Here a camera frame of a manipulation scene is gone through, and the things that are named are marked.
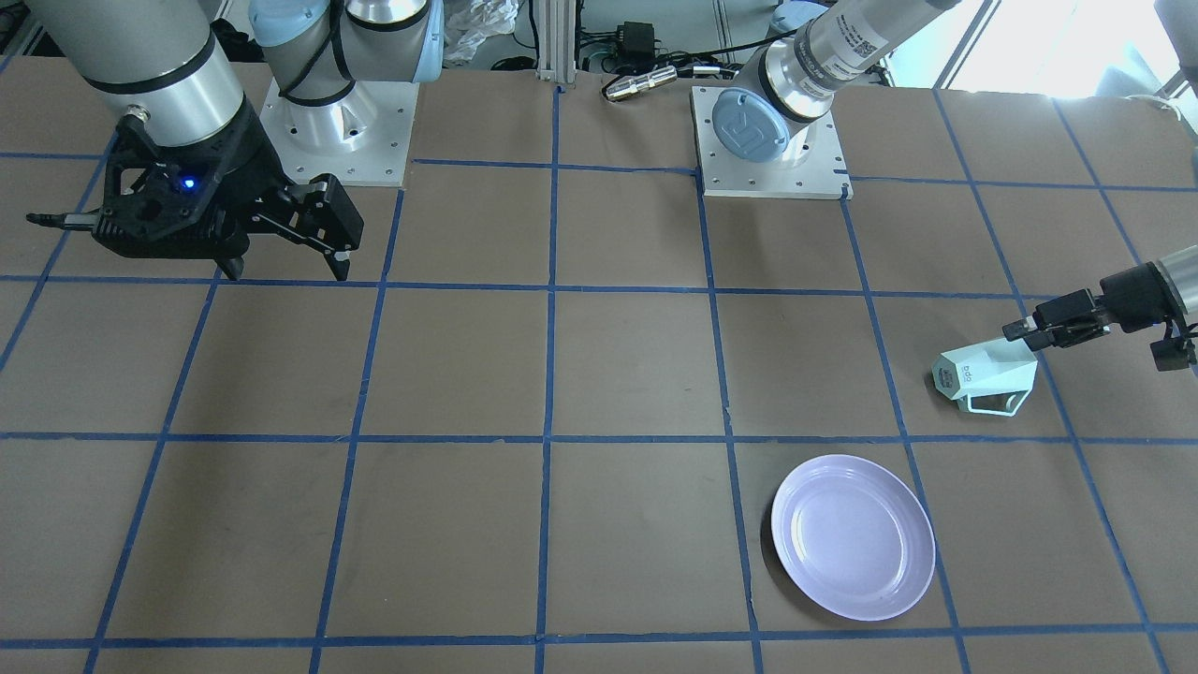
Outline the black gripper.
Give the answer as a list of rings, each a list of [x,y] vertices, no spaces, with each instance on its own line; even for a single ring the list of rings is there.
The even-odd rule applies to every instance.
[[[1100,290],[1103,303],[1089,289],[1045,300],[1030,316],[1002,326],[1002,336],[1024,340],[1030,351],[1073,348],[1109,334],[1105,311],[1124,333],[1174,323],[1182,316],[1179,296],[1158,263],[1109,274],[1100,280]]]

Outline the black idle gripper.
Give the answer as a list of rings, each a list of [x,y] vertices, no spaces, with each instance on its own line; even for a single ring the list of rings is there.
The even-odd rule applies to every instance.
[[[339,283],[365,221],[332,172],[291,184],[256,110],[244,98],[213,136],[168,148],[149,114],[127,107],[104,166],[102,204],[73,213],[28,213],[42,227],[87,231],[123,257],[210,259],[240,281],[252,233],[276,233],[323,256]]]

